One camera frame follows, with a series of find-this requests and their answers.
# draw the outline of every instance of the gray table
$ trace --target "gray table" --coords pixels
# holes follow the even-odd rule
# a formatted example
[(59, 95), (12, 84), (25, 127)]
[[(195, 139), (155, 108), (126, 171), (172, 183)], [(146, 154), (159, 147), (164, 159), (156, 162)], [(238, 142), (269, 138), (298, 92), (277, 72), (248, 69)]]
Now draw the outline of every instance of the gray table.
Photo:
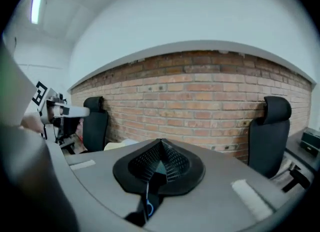
[(304, 130), (299, 131), (288, 138), (285, 151), (312, 173), (316, 173), (320, 168), (320, 154), (315, 157), (300, 147), (303, 132)]
[[(145, 229), (237, 231), (256, 224), (253, 215), (232, 190), (231, 183), (238, 179), (246, 179), (275, 210), (287, 202), (288, 197), (279, 188), (237, 159), (194, 145), (172, 142), (198, 155), (205, 164), (206, 173), (202, 182), (187, 195), (165, 198)], [(140, 197), (122, 190), (114, 179), (112, 167), (120, 157), (144, 145), (142, 142), (120, 149), (67, 156), (66, 161), (74, 165), (93, 160), (95, 165), (74, 170), (74, 174), (97, 201), (125, 217), (136, 210)]]

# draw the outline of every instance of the person's hand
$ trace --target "person's hand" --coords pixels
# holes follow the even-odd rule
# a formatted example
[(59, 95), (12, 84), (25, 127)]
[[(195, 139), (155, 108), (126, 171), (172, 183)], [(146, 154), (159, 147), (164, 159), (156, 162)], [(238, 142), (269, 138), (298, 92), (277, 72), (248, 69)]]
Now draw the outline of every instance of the person's hand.
[(41, 122), (38, 112), (25, 114), (21, 125), (23, 128), (33, 130), (34, 132), (44, 133), (44, 124)]

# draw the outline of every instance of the brick wall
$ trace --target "brick wall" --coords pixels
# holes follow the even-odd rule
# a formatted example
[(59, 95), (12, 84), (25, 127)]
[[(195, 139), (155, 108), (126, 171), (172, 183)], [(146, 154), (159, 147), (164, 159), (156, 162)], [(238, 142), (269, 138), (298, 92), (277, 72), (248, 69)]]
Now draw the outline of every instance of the brick wall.
[(290, 134), (308, 124), (311, 84), (278, 64), (238, 53), (173, 53), (98, 74), (71, 91), (73, 105), (103, 96), (110, 141), (171, 138), (246, 161), (248, 125), (264, 96), (292, 106)]

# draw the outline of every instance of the ceiling light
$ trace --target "ceiling light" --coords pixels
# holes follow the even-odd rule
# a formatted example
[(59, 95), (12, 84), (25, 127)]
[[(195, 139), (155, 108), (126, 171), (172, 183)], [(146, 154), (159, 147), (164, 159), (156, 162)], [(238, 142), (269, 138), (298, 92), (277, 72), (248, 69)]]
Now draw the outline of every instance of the ceiling light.
[(31, 6), (31, 23), (38, 24), (41, 0), (32, 0)]

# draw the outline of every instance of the perforated surface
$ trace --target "perforated surface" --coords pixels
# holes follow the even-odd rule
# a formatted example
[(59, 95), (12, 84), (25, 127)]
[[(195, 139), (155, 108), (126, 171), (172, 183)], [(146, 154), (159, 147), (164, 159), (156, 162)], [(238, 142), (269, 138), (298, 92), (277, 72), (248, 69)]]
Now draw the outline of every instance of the perforated surface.
[(167, 182), (175, 181), (190, 167), (188, 159), (166, 143), (159, 143), (136, 157), (128, 164), (132, 175), (147, 183), (155, 173), (160, 161), (165, 167)]

